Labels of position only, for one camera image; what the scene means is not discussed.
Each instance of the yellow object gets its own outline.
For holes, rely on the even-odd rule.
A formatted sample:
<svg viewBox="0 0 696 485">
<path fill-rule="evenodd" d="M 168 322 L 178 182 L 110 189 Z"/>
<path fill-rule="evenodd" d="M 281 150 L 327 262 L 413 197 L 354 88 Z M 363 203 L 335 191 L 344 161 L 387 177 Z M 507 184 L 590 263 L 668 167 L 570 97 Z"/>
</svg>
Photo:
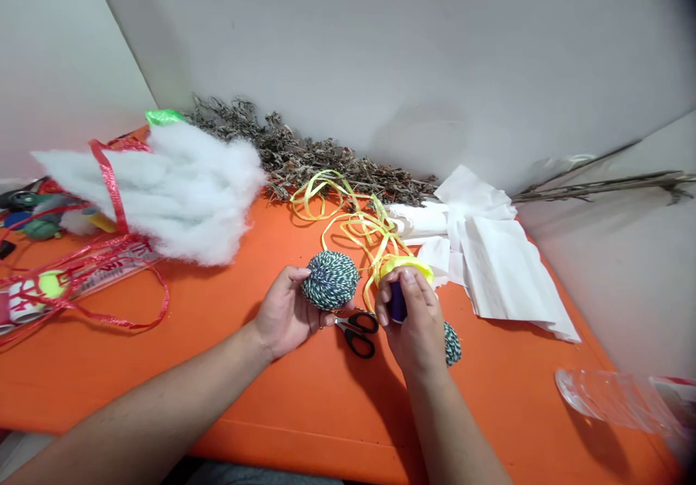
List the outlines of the yellow object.
<svg viewBox="0 0 696 485">
<path fill-rule="evenodd" d="M 38 287 L 48 298 L 59 298 L 65 293 L 67 284 L 61 284 L 58 275 L 64 275 L 61 270 L 46 271 L 38 276 Z"/>
<path fill-rule="evenodd" d="M 104 213 L 100 212 L 95 207 L 89 207 L 82 210 L 82 215 L 85 219 L 89 220 L 97 228 L 106 231 L 107 233 L 113 233 L 116 231 L 116 224 L 113 220 L 108 218 Z"/>
<path fill-rule="evenodd" d="M 321 194 L 321 190 L 325 186 L 330 186 L 335 189 L 336 193 L 339 195 L 339 206 L 328 215 L 326 214 L 326 199 Z M 319 215 L 312 214 L 310 210 L 310 200 L 315 196 L 321 198 L 321 212 Z M 370 200 L 373 206 L 374 216 L 368 214 L 360 207 L 360 199 Z M 352 209 L 355 211 L 336 215 L 346 202 L 349 202 L 353 206 Z M 389 262 L 400 262 L 394 264 L 395 268 L 397 265 L 405 264 L 405 260 L 403 259 L 409 260 L 409 265 L 413 265 L 420 269 L 428 279 L 428 282 L 432 281 L 433 273 L 430 266 L 414 257 L 413 253 L 404 245 L 399 236 L 393 232 L 394 223 L 386 216 L 384 206 L 375 194 L 356 194 L 341 173 L 335 170 L 320 171 L 290 197 L 290 203 L 292 204 L 295 215 L 303 220 L 317 221 L 333 217 L 331 222 L 326 226 L 326 229 L 321 233 L 321 246 L 324 248 L 324 251 L 328 250 L 325 240 L 326 232 L 335 222 L 346 220 L 346 222 L 341 223 L 341 229 L 348 239 L 362 248 L 370 260 L 369 266 L 360 268 L 358 271 L 370 271 L 370 278 L 365 283 L 362 296 L 365 300 L 365 306 L 372 314 L 375 313 L 375 310 L 370 300 L 370 287 L 373 283 L 376 285 L 379 282 L 382 273 L 386 275 L 393 269 L 386 269 Z M 301 213 L 298 211 L 298 208 L 304 209 L 304 212 Z M 377 246 L 376 253 L 373 254 L 368 246 Z"/>
<path fill-rule="evenodd" d="M 414 256 L 392 257 L 382 265 L 382 268 L 379 270 L 379 278 L 383 278 L 387 273 L 390 273 L 391 271 L 394 271 L 394 269 L 403 265 L 409 265 L 417 268 L 423 274 L 429 284 L 432 284 L 435 280 L 435 275 L 433 274 L 433 270 L 431 269 L 430 265 Z"/>
</svg>

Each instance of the orange tabletop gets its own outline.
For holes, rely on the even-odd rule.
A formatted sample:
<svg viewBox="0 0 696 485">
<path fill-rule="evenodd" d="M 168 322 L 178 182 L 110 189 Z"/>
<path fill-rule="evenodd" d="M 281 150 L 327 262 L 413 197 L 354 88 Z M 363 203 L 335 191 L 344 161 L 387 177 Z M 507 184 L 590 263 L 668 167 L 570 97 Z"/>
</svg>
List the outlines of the orange tabletop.
<svg viewBox="0 0 696 485">
<path fill-rule="evenodd" d="M 230 267 L 160 263 L 171 305 L 156 328 L 114 330 L 68 310 L 0 350 L 0 428 L 66 432 L 253 317 L 285 264 L 306 265 L 320 251 L 326 223 L 299 221 L 286 205 L 265 199 L 254 203 L 251 220 Z M 364 265 L 363 252 L 350 249 L 339 234 L 332 249 Z M 15 241 L 20 247 L 8 260 L 25 267 L 81 244 L 70 237 L 31 246 L 26 238 Z M 559 395 L 556 369 L 613 366 L 558 287 L 581 344 L 556 340 L 528 323 L 482 320 L 461 286 L 438 290 L 445 319 L 462 340 L 462 360 L 450 371 L 481 429 L 518 484 L 648 484 L 674 478 L 678 468 L 660 440 L 585 418 Z M 142 272 L 81 303 L 146 323 L 157 316 L 161 298 L 155 277 Z M 375 484 L 425 481 L 403 377 L 383 331 L 376 347 L 377 355 L 363 360 L 346 348 L 338 328 L 319 331 L 273 363 L 192 454 Z"/>
</svg>

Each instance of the clear plastic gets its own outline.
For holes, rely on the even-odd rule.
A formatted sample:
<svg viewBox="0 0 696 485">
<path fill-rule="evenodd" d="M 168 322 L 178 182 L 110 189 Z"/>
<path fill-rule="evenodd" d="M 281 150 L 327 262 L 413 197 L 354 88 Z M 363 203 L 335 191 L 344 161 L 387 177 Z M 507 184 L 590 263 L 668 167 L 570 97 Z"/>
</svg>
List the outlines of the clear plastic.
<svg viewBox="0 0 696 485">
<path fill-rule="evenodd" d="M 694 383 L 612 371 L 556 371 L 558 390 L 579 413 L 684 442 L 690 438 L 689 412 L 694 410 L 690 387 L 696 391 Z M 681 389 L 681 394 L 674 388 Z"/>
</svg>

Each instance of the dried twig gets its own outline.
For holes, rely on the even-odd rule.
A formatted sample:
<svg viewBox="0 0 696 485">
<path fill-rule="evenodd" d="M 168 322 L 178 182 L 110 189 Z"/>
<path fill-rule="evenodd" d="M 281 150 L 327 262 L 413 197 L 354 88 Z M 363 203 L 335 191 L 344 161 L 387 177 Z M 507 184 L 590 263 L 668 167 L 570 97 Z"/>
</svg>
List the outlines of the dried twig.
<svg viewBox="0 0 696 485">
<path fill-rule="evenodd" d="M 687 175 L 683 171 L 670 170 L 610 179 L 608 181 L 573 184 L 571 186 L 562 186 L 560 188 L 543 191 L 524 191 L 520 194 L 513 195 L 511 199 L 515 204 L 539 200 L 551 201 L 566 199 L 581 199 L 586 202 L 592 202 L 592 200 L 587 198 L 588 195 L 638 188 L 662 188 L 672 195 L 672 200 L 669 204 L 672 205 L 676 204 L 684 197 L 690 199 L 694 198 L 688 191 L 678 187 L 681 184 L 694 182 L 696 182 L 696 175 Z"/>
<path fill-rule="evenodd" d="M 636 139 L 635 141 L 631 141 L 631 142 L 629 142 L 628 144 L 624 144 L 623 146 L 620 146 L 620 147 L 618 147 L 618 148 L 616 148 L 616 149 L 613 149 L 613 150 L 611 150 L 610 152 L 605 153 L 604 155 L 600 155 L 599 157 L 596 157 L 596 158 L 594 158 L 594 159 L 591 159 L 591 160 L 588 160 L 588 161 L 585 161 L 585 162 L 580 162 L 579 164 L 574 165 L 574 166 L 573 166 L 570 170 L 568 170 L 568 171 L 561 172 L 561 173 L 557 173 L 556 175 L 554 175 L 554 176 L 552 176 L 552 177 L 549 177 L 549 178 L 546 179 L 545 181 L 542 181 L 542 182 L 536 183 L 536 184 L 532 184 L 531 186 L 529 186 L 529 187 L 525 188 L 524 190 L 520 191 L 520 193 L 519 193 L 518 195 L 525 194 L 525 193 L 529 193 L 530 191 L 534 191 L 534 190 L 536 190 L 536 189 L 538 189 L 538 188 L 541 188 L 542 186 L 545 186 L 546 184 L 548 184 L 548 183 L 551 182 L 551 181 L 555 181 L 555 180 L 558 179 L 558 178 L 565 177 L 565 176 L 568 175 L 569 173 L 572 173 L 572 172 L 574 172 L 574 171 L 580 170 L 581 168 L 584 168 L 584 167 L 593 165 L 593 164 L 595 164 L 596 162 L 603 161 L 604 159 L 608 159 L 609 157 L 612 157 L 612 156 L 614 156 L 614 155 L 616 155 L 616 154 L 620 154 L 621 152 L 626 151 L 628 148 L 632 148 L 632 147 L 635 146 L 636 144 L 640 144 L 640 143 L 642 143 L 642 142 L 643 142 L 643 139 L 641 139 L 641 138 L 640 138 L 640 139 Z"/>
<path fill-rule="evenodd" d="M 266 125 L 261 126 L 256 107 L 249 101 L 235 99 L 226 104 L 215 97 L 203 101 L 194 95 L 194 103 L 194 111 L 186 114 L 191 124 L 222 141 L 246 138 L 256 146 L 268 174 L 266 191 L 272 200 L 287 201 L 291 191 L 321 170 L 340 172 L 356 192 L 374 193 L 385 204 L 420 206 L 435 191 L 434 176 L 418 181 L 401 168 L 379 165 L 367 157 L 356 159 L 350 148 L 337 146 L 330 138 L 317 142 L 297 138 L 277 112 L 266 115 Z"/>
</svg>

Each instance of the left hand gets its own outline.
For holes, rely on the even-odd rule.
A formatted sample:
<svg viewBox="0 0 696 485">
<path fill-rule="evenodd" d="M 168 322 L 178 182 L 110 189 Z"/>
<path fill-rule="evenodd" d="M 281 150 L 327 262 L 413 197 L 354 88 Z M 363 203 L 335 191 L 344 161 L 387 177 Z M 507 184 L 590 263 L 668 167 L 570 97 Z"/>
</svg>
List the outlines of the left hand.
<svg viewBox="0 0 696 485">
<path fill-rule="evenodd" d="M 276 360 L 296 349 L 317 332 L 319 326 L 332 326 L 334 314 L 319 311 L 302 294 L 302 281 L 312 273 L 307 268 L 286 266 L 266 293 L 254 327 L 264 347 Z M 355 308 L 351 299 L 346 309 Z"/>
</svg>

